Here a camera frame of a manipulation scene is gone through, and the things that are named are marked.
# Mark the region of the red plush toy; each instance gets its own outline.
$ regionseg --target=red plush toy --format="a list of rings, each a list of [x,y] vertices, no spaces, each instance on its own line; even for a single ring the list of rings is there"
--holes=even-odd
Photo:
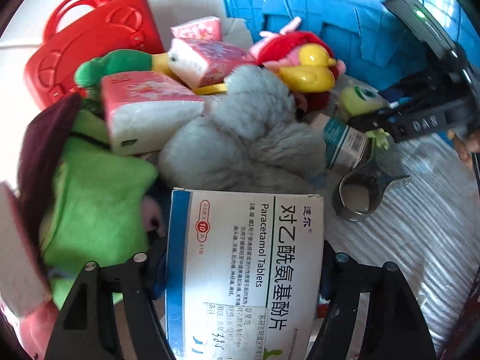
[[[282,66],[297,66],[299,47],[305,44],[321,45],[327,52],[330,58],[334,59],[332,49],[309,31],[296,31],[300,25],[301,19],[294,18],[289,24],[282,28],[279,33],[271,33],[261,31],[260,35],[264,37],[260,42],[254,44],[250,49],[250,54],[256,58],[259,65],[265,65],[272,71],[278,71]],[[346,71],[345,63],[337,60],[335,66],[328,67],[332,72],[335,80],[339,75]],[[308,102],[308,111],[321,110],[325,108],[328,103],[329,93],[304,93]]]

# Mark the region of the green fabric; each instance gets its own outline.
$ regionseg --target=green fabric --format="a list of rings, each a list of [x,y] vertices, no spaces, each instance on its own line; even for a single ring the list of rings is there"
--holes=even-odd
[[[152,55],[139,50],[114,50],[103,57],[81,64],[75,72],[75,83],[82,88],[99,89],[104,76],[124,71],[149,71]]]
[[[82,100],[82,109],[90,111],[95,116],[104,119],[105,111],[103,109],[103,103],[96,98],[85,98]]]
[[[87,110],[79,111],[73,131],[109,142],[105,122]],[[146,161],[68,138],[53,179],[51,226],[41,244],[45,264],[77,275],[90,260],[111,266],[146,251],[140,204],[157,175]]]
[[[378,128],[377,130],[367,131],[365,133],[367,138],[373,139],[373,144],[382,149],[388,150],[390,147],[390,142],[388,142],[388,137],[390,134],[385,132],[383,128]]]
[[[75,279],[67,279],[63,277],[54,277],[49,280],[50,288],[52,290],[53,302],[60,310],[65,303],[65,300],[74,285]],[[117,304],[123,300],[123,294],[113,293],[113,303]]]

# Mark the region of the rubber duck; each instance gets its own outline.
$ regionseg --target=rubber duck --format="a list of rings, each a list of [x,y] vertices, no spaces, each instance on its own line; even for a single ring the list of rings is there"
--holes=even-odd
[[[337,60],[321,45],[308,43],[298,51],[298,66],[280,67],[278,75],[293,92],[327,92],[335,86],[335,76],[329,67]]]

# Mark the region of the red toy handbag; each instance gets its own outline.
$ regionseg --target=red toy handbag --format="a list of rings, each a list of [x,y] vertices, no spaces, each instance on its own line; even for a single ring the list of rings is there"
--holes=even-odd
[[[63,15],[73,7],[94,10],[57,32]],[[160,40],[147,0],[65,0],[52,13],[43,32],[43,44],[25,66],[28,90],[40,109],[78,90],[78,66],[117,49],[160,54]]]

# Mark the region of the silver reflective mat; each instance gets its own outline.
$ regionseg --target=silver reflective mat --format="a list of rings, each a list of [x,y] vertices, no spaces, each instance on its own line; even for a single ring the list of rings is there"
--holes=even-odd
[[[388,191],[376,212],[354,223],[335,215],[331,197],[340,176],[329,171],[323,194],[325,237],[336,251],[350,254],[359,263],[399,265],[415,296],[426,297],[422,311],[438,353],[455,326],[480,264],[475,176],[436,134],[397,144],[378,162],[391,174],[410,174],[411,183]],[[361,297],[360,303],[350,357],[361,346],[368,297]]]

